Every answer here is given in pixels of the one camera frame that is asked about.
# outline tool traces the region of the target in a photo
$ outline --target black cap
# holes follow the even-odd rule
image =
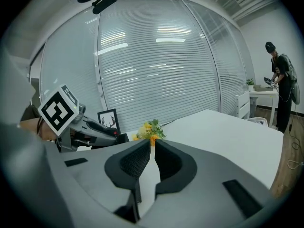
[[[269,42],[266,42],[265,48],[268,53],[271,53],[275,50],[276,47],[274,46],[274,44],[272,44],[272,42],[269,41]]]

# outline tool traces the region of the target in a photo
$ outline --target chair backrest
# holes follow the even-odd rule
[[[246,91],[242,95],[237,95],[237,117],[248,119],[250,115],[250,98],[249,92]]]

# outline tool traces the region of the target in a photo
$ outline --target white table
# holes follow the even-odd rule
[[[275,110],[276,110],[276,102],[278,102],[279,98],[279,93],[276,89],[273,89],[272,91],[249,91],[249,96],[250,97],[263,97],[267,99],[272,99],[272,106],[271,106],[271,115],[270,115],[270,122],[269,122],[269,127],[272,126],[274,116],[275,116]]]
[[[280,163],[283,134],[271,128],[211,110],[201,111],[164,126],[165,139],[220,154],[271,187]],[[140,179],[142,217],[154,202],[159,170],[151,158]]]

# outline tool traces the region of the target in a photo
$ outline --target wooden floor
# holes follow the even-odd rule
[[[256,109],[256,116],[266,118],[269,122],[270,120],[270,110],[265,109]],[[301,167],[292,170],[288,168],[287,161],[296,161],[296,162],[303,162],[303,156],[301,154],[301,150],[295,150],[292,148],[292,144],[294,142],[299,143],[294,137],[297,137],[300,140],[300,146],[302,147],[302,152],[304,155],[304,118],[297,117],[296,115],[290,115],[289,124],[292,122],[292,130],[289,133],[289,126],[287,127],[284,138],[283,138],[283,148],[282,148],[282,155],[281,161],[278,168],[278,172],[276,173],[275,181],[272,184],[271,192],[275,197],[280,197],[281,195],[285,194],[289,191],[297,181],[297,178],[300,175]],[[274,118],[274,124],[276,124],[276,113]],[[291,167],[294,167],[295,163],[289,163]]]

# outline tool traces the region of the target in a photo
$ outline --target person wearing black clothes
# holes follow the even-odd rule
[[[291,80],[286,71],[288,71],[288,63],[283,56],[279,56],[276,47],[271,42],[265,44],[267,52],[272,56],[272,72],[274,73],[271,80],[279,85],[279,104],[277,107],[276,126],[272,128],[285,132],[290,112],[291,112]]]

